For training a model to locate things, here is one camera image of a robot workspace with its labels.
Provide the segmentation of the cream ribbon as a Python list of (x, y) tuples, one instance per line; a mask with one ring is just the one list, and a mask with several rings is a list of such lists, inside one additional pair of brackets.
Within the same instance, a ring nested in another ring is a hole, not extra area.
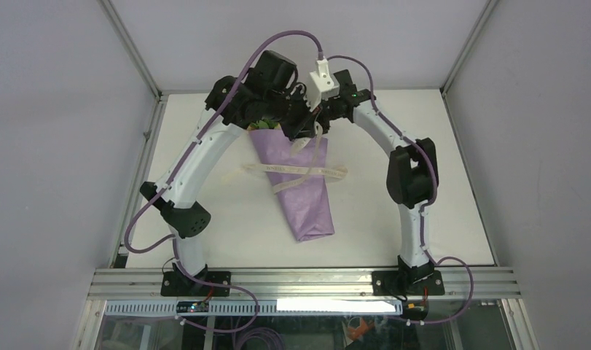
[(272, 191), (277, 194), (286, 189), (300, 186), (304, 184), (311, 176), (323, 176), (331, 178), (331, 182), (340, 181), (348, 174), (348, 169), (345, 166), (337, 166), (334, 168), (316, 167), (316, 161), (320, 155), (320, 145), (323, 135), (323, 129), (319, 122), (314, 122), (314, 149), (313, 156), (308, 166), (287, 166), (278, 164), (263, 164), (263, 163), (249, 163), (244, 164), (240, 168), (229, 172), (227, 175), (221, 177), (223, 183), (229, 183), (232, 179), (245, 172), (264, 172), (277, 174), (299, 175), (298, 178), (280, 182), (272, 186)]

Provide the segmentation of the pink purple wrapping paper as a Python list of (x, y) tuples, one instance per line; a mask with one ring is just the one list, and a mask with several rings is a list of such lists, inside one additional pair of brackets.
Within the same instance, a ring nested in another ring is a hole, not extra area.
[(311, 139), (293, 154), (293, 143), (280, 130), (248, 134), (270, 184), (280, 187), (275, 196), (294, 239), (303, 242), (334, 235), (326, 179), (315, 172), (326, 165), (328, 140)]

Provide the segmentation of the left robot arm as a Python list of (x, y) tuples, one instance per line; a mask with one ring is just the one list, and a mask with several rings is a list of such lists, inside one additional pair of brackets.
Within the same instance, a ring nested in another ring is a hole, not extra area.
[(214, 83), (197, 128), (177, 160), (157, 181), (142, 184), (141, 194), (171, 231), (181, 271), (177, 286), (186, 295), (199, 295), (206, 285), (200, 234), (211, 215), (197, 197), (220, 157), (260, 121), (278, 123), (289, 141), (317, 136), (322, 93), (334, 87), (323, 54), (301, 82), (295, 62), (272, 50), (257, 53), (238, 76)]

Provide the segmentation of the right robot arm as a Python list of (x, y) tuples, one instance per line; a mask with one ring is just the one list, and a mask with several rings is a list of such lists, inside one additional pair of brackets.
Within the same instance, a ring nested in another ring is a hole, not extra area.
[(406, 295), (416, 295), (434, 273), (428, 250), (428, 207), (439, 185), (436, 145), (430, 138), (414, 139), (383, 113), (370, 90), (359, 90), (344, 69), (332, 75), (338, 93), (325, 102), (329, 119), (345, 118), (366, 131), (388, 156), (385, 186), (397, 204), (401, 222), (401, 251), (393, 283)]

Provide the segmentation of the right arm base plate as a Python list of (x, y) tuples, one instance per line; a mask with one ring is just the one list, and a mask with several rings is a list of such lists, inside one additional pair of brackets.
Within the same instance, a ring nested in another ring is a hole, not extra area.
[(433, 271), (417, 281), (410, 281), (405, 273), (399, 270), (377, 270), (371, 273), (374, 296), (392, 297), (423, 297), (441, 296), (445, 294), (445, 286), (440, 271)]

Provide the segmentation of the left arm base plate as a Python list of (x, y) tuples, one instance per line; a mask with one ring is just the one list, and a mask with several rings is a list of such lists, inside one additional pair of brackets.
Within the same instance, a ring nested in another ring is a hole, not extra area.
[(206, 271), (202, 279), (207, 283), (218, 284), (217, 287), (201, 284), (188, 279), (181, 271), (167, 271), (163, 274), (160, 295), (163, 297), (194, 297), (201, 298), (210, 294), (212, 297), (228, 297), (232, 274), (229, 271)]

